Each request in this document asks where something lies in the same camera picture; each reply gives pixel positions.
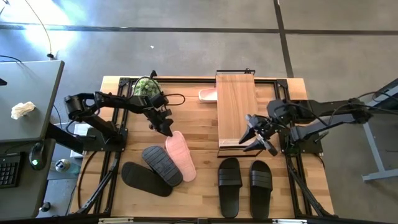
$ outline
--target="white tissue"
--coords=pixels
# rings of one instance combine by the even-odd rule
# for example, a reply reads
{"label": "white tissue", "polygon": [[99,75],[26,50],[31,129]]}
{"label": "white tissue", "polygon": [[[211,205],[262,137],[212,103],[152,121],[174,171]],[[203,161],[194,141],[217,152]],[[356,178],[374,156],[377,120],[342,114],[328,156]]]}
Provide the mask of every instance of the white tissue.
{"label": "white tissue", "polygon": [[18,103],[17,105],[11,108],[11,118],[18,119],[21,116],[24,116],[25,114],[34,110],[35,107],[36,106],[30,101],[27,103]]}

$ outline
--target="wooden board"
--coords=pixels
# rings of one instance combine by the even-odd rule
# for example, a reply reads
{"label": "wooden board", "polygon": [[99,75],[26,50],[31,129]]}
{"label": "wooden board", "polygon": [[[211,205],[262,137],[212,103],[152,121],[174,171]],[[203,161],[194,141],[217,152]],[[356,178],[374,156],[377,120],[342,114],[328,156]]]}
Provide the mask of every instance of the wooden board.
{"label": "wooden board", "polygon": [[[101,91],[116,94],[120,77],[104,77]],[[288,79],[290,97],[292,99],[306,99],[304,82],[301,78]],[[118,175],[114,194],[113,217],[222,217],[217,188],[217,169],[222,159],[217,159],[218,127],[217,105],[214,103],[200,103],[198,92],[204,88],[211,88],[213,83],[161,83],[166,93],[181,93],[187,97],[182,106],[173,106],[172,130],[181,131],[191,150],[193,163],[197,168],[194,181],[181,183],[174,188],[173,193],[166,198],[158,197],[131,187],[128,187]],[[259,104],[259,114],[266,114],[266,105],[274,99],[274,89],[267,84],[256,84],[256,96]],[[177,96],[171,96],[171,103],[180,102]],[[111,119],[113,109],[101,109],[104,119]],[[133,161],[143,166],[141,159],[145,147],[157,144],[164,146],[165,137],[148,129],[148,121],[142,114],[129,113],[127,128],[129,137],[125,152],[122,153],[121,166],[127,161]],[[272,138],[278,147],[277,137]],[[100,179],[104,153],[97,153],[88,164],[81,185],[81,201],[84,203],[94,192]],[[265,161],[271,168],[274,190],[271,195],[270,218],[294,217],[290,196],[289,180],[284,156],[272,157],[263,152],[257,158],[239,158],[243,187],[240,190],[239,218],[250,218],[249,209],[249,167],[255,159]],[[313,155],[303,155],[303,164],[309,189],[323,207],[333,213],[325,172],[319,158]],[[108,187],[102,200],[102,209],[108,196]],[[300,208],[304,211],[301,191],[298,190]],[[78,210],[77,194],[73,196],[71,212]]]}
{"label": "wooden board", "polygon": [[218,145],[236,147],[247,128],[245,116],[257,114],[256,89],[253,74],[219,74],[217,82]]}

